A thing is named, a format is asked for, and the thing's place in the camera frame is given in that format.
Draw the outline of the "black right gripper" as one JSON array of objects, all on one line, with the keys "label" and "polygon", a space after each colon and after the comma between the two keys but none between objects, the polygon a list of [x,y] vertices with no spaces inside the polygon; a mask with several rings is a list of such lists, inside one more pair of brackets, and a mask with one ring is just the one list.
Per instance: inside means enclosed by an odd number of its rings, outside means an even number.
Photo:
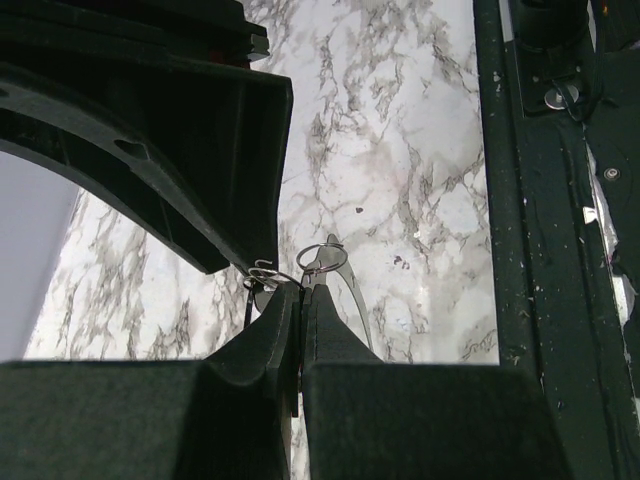
[{"label": "black right gripper", "polygon": [[[51,25],[249,68],[270,56],[238,1],[3,1]],[[163,68],[63,51],[1,51],[1,148],[92,193],[196,269],[278,256],[291,81],[221,65]]]}]

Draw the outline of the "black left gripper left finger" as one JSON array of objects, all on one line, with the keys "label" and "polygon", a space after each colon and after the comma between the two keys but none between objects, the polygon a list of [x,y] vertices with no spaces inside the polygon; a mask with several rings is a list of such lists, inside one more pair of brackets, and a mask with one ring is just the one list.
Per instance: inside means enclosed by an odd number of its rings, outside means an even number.
[{"label": "black left gripper left finger", "polygon": [[285,479],[300,294],[204,359],[1,367],[5,479]]}]

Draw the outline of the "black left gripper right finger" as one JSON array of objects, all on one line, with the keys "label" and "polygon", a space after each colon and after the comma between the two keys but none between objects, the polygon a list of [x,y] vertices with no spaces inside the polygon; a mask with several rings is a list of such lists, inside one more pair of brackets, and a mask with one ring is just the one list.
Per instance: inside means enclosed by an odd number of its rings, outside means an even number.
[{"label": "black left gripper right finger", "polygon": [[315,479],[568,479],[540,388],[497,366],[385,363],[329,290],[304,300],[302,392]]}]

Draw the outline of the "key with black tag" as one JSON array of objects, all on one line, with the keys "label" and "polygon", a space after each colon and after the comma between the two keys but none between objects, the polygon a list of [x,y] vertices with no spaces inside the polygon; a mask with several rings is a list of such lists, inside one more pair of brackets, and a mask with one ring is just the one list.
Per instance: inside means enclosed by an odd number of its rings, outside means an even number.
[{"label": "key with black tag", "polygon": [[291,283],[301,292],[304,291],[304,287],[298,280],[275,269],[273,265],[274,263],[269,260],[256,260],[254,266],[248,269],[248,273],[243,279],[243,286],[248,292],[244,328],[247,328],[254,319],[254,311],[262,313],[265,310],[281,284]]}]

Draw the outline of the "silver metal keyring holder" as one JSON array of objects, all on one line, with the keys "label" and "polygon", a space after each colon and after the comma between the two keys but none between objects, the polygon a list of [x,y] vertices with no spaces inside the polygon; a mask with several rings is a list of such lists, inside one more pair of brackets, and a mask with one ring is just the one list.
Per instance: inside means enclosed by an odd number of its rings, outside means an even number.
[{"label": "silver metal keyring holder", "polygon": [[338,299],[350,299],[359,317],[360,326],[356,332],[367,348],[376,353],[365,298],[350,263],[349,253],[338,236],[330,233],[325,240],[303,248],[297,253],[295,261],[301,269],[300,282],[305,288],[327,286],[330,293],[338,294]]}]

